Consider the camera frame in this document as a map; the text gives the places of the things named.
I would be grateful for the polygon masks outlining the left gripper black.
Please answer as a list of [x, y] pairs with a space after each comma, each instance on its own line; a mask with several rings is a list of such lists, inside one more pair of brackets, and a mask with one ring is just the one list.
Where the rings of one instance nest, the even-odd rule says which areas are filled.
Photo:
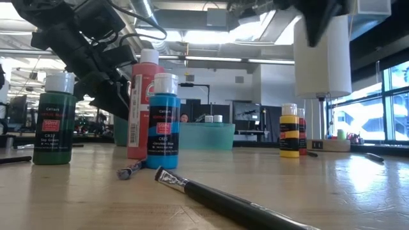
[[89, 103], [119, 118], [128, 120], [130, 98], [128, 79], [111, 79], [111, 67], [104, 54], [110, 42], [104, 38], [86, 38], [76, 24], [42, 24], [32, 33], [31, 46], [51, 49], [80, 80], [73, 95], [78, 101], [88, 95]]

